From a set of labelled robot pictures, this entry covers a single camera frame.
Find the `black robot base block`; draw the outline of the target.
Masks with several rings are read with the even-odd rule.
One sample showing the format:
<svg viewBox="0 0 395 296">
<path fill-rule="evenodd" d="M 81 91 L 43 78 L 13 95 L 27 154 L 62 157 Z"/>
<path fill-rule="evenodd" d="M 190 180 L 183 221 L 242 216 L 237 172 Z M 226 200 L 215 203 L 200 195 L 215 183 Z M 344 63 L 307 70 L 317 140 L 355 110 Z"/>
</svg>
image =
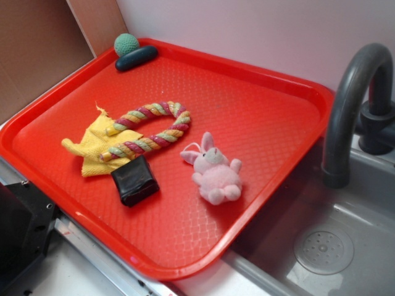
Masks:
<svg viewBox="0 0 395 296">
<path fill-rule="evenodd" d="M 33 183 L 1 185 L 1 293 L 47 254 L 57 205 Z"/>
</svg>

